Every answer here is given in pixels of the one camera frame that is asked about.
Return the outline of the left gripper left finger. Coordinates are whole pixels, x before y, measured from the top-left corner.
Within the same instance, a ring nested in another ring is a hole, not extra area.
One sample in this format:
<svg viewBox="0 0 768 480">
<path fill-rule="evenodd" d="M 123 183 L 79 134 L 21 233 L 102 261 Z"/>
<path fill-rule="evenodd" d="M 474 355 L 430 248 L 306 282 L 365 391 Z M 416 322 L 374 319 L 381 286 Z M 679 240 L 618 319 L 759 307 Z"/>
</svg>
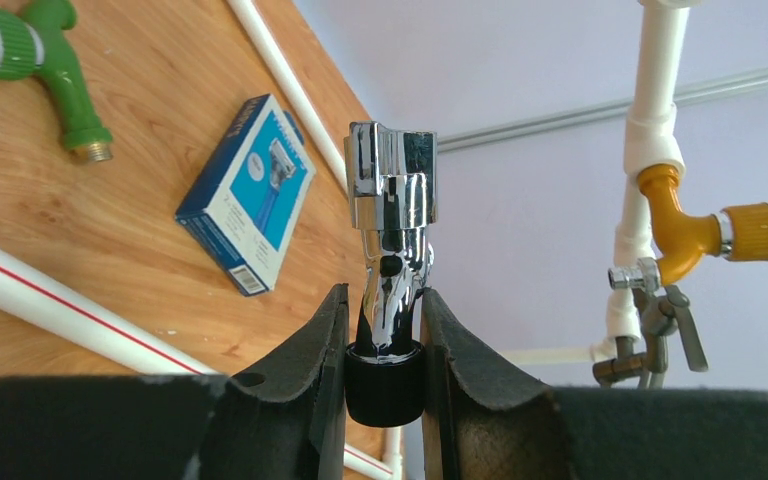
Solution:
<svg viewBox="0 0 768 480">
<path fill-rule="evenodd" d="M 0 479 L 339 479 L 348 288 L 234 375 L 0 378 Z"/>
</svg>

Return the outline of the chrome metal faucet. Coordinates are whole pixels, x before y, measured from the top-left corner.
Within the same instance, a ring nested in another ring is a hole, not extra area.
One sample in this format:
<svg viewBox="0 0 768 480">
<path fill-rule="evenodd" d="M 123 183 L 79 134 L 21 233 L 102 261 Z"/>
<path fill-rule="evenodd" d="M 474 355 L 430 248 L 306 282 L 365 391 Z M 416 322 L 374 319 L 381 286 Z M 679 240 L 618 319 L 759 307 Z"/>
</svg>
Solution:
<svg viewBox="0 0 768 480">
<path fill-rule="evenodd" d="M 437 217 L 437 136 L 359 121 L 344 150 L 366 269 L 357 333 L 346 349 L 345 400 L 356 422 L 393 428 L 424 410 L 425 349 L 413 322 L 434 261 L 427 230 Z"/>
</svg>

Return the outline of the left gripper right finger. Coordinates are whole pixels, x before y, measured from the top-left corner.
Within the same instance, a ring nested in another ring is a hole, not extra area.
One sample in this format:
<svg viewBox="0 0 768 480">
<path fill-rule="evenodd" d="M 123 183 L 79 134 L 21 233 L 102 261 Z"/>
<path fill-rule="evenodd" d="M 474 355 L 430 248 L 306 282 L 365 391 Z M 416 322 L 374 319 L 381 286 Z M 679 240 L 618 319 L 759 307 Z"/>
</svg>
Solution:
<svg viewBox="0 0 768 480">
<path fill-rule="evenodd" d="M 428 479 L 768 479 L 768 391 L 558 387 L 422 300 Z"/>
</svg>

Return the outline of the green plastic faucet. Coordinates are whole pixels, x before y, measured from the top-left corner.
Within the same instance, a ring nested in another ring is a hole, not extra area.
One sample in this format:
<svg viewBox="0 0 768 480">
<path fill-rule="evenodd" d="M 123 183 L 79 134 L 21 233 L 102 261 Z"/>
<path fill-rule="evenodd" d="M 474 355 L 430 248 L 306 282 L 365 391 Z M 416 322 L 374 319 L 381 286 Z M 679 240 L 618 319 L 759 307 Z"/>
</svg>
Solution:
<svg viewBox="0 0 768 480">
<path fill-rule="evenodd" d="M 65 150 L 85 163 L 113 158 L 113 136 L 98 116 L 81 63 L 65 32 L 77 25 L 70 1 L 31 1 L 0 8 L 0 81 L 37 78 L 50 93 Z"/>
</svg>

